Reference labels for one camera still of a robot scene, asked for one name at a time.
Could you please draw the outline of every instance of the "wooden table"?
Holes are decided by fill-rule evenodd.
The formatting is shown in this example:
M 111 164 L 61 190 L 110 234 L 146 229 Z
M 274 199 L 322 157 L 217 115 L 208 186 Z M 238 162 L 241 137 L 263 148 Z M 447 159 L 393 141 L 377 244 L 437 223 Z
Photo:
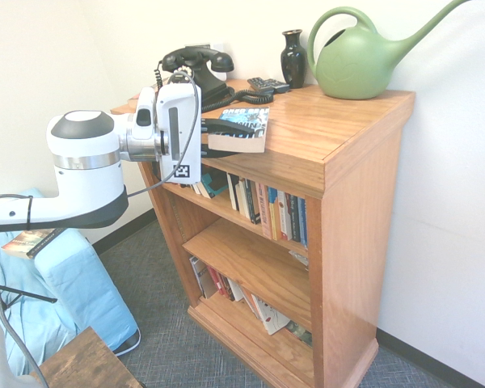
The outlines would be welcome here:
M 46 360 L 41 372 L 50 388 L 141 388 L 90 327 Z

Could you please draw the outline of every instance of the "white wall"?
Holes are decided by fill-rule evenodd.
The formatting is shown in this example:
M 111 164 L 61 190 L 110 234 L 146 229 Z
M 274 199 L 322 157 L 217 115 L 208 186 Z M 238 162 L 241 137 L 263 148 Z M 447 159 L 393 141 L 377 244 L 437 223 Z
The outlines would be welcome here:
M 81 4 L 114 90 L 132 95 L 183 44 L 221 40 L 232 78 L 281 79 L 282 31 L 303 29 L 305 45 L 319 16 L 349 5 L 397 40 L 447 0 Z M 254 12 L 270 18 L 260 23 Z M 352 23 L 326 22 L 318 50 Z M 401 62 L 390 88 L 417 99 L 403 135 L 379 326 L 485 385 L 485 1 L 452 12 Z
M 57 194 L 45 129 L 75 109 L 109 109 L 117 97 L 77 0 L 0 2 L 0 194 L 37 187 Z M 143 187 L 136 163 L 124 165 L 128 192 Z M 92 243 L 150 209 L 130 200 L 114 225 L 84 230 Z

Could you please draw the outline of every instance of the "blue chair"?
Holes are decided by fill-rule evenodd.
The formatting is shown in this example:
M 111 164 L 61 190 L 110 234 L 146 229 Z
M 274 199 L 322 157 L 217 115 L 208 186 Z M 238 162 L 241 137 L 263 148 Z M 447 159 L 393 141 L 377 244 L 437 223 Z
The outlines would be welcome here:
M 42 196 L 36 189 L 22 194 Z M 10 256 L 1 249 L 18 234 L 0 233 L 0 285 L 57 299 L 49 303 L 23 296 L 6 310 L 11 326 L 38 365 L 87 327 L 92 327 L 117 355 L 140 343 L 134 317 L 93 246 L 78 230 L 65 230 L 34 259 Z M 5 303 L 15 297 L 15 293 L 2 292 Z M 31 366 L 8 334 L 6 350 L 13 373 L 19 376 L 31 372 Z

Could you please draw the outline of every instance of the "black vase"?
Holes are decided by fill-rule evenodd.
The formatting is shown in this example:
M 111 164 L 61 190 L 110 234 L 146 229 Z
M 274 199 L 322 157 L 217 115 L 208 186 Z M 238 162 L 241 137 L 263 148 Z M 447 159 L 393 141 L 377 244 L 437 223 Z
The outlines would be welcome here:
M 280 63 L 284 80 L 291 89 L 302 87 L 306 80 L 307 54 L 300 45 L 301 33 L 302 30 L 282 32 L 282 35 L 285 36 L 285 48 L 280 55 Z

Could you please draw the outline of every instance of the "black telephone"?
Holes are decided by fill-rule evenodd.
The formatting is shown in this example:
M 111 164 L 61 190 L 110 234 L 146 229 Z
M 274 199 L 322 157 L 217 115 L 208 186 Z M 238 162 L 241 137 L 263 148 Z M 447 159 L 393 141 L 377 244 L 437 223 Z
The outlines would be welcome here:
M 234 88 L 227 86 L 219 78 L 216 78 L 207 67 L 213 71 L 227 73 L 234 70 L 234 62 L 227 53 L 201 47 L 185 47 L 168 53 L 159 63 L 162 70 L 175 72 L 182 70 L 191 75 L 197 86 L 201 88 L 201 111 L 208 112 L 213 109 L 225 107 L 235 100 L 242 100 L 247 103 L 262 104 L 271 103 L 273 94 L 259 93 L 255 91 L 234 91 Z M 162 86 L 162 76 L 159 69 L 154 71 L 158 88 Z

